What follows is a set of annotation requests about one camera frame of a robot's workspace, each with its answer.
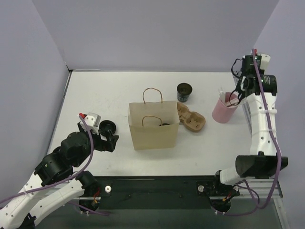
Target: brown cup carrier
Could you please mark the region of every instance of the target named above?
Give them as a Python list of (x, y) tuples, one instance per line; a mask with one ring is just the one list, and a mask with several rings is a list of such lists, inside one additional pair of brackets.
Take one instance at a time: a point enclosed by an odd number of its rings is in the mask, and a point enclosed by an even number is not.
[(188, 130), (198, 132), (204, 127), (205, 118), (201, 114), (190, 111), (186, 105), (180, 102), (177, 102), (177, 108), (180, 122), (183, 123)]

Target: gray floor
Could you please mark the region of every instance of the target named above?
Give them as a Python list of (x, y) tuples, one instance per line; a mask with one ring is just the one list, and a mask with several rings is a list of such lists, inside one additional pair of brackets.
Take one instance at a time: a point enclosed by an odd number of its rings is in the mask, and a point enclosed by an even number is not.
[[(234, 200), (230, 212), (252, 210), (249, 199)], [(108, 217), (81, 215), (70, 205), (61, 207), (45, 218), (37, 229), (146, 229), (146, 228), (205, 228), (205, 229), (280, 229), (275, 206), (269, 204), (246, 217), (216, 216), (204, 210), (117, 210)]]

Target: screw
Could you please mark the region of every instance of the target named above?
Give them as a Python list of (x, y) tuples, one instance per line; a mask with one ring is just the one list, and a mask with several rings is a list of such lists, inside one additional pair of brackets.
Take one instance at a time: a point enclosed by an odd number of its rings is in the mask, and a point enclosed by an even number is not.
[(204, 190), (203, 185), (198, 186), (198, 191), (203, 192), (203, 190)]
[(111, 192), (111, 187), (110, 187), (109, 185), (107, 185), (107, 186), (105, 187), (105, 192), (106, 192), (106, 193), (110, 193), (110, 192)]

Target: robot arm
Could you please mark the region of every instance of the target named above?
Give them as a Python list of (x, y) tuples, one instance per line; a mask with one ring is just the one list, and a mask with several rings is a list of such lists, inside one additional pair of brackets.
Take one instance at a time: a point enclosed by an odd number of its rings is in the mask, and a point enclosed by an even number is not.
[[(86, 120), (92, 135), (94, 149), (113, 152), (119, 136), (113, 135), (110, 130), (104, 131), (103, 135), (107, 140), (102, 140), (100, 130), (97, 128), (101, 117), (93, 113), (82, 117)], [(49, 185), (56, 185), (71, 176), (73, 167), (79, 167), (91, 153), (87, 129), (80, 123), (78, 128), (79, 132), (71, 133), (61, 142), (60, 147), (43, 158), (20, 191), (24, 195), (13, 198), (0, 210), (1, 229), (22, 229), (28, 225), (38, 225), (47, 215), (71, 199), (84, 193), (93, 195), (97, 191), (96, 179), (89, 171), (84, 171), (69, 184), (45, 197), (50, 190)], [(41, 190), (31, 192), (32, 189), (37, 188)]]
[[(266, 113), (270, 115), (272, 132), (276, 137), (275, 108), (277, 84), (274, 75), (265, 75), (264, 71), (270, 60), (269, 55), (256, 55), (256, 62), (262, 79), (264, 91), (260, 91), (252, 55), (243, 57), (240, 79), (235, 91), (238, 98), (249, 104), (252, 126), (252, 143), (250, 155), (240, 155), (235, 166), (220, 171), (220, 182), (234, 185), (244, 179), (266, 178), (275, 174), (277, 152), (269, 134)], [(262, 99), (264, 93), (268, 109), (265, 110)], [(281, 169), (288, 165), (288, 158), (282, 157)]]

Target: paper bag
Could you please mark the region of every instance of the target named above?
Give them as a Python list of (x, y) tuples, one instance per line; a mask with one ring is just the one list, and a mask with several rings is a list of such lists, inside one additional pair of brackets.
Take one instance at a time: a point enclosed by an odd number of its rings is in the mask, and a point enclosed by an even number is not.
[(157, 103), (146, 102), (130, 103), (128, 123), (132, 135), (133, 147), (140, 149), (171, 148), (176, 145), (179, 128), (179, 116), (176, 101), (161, 101)]

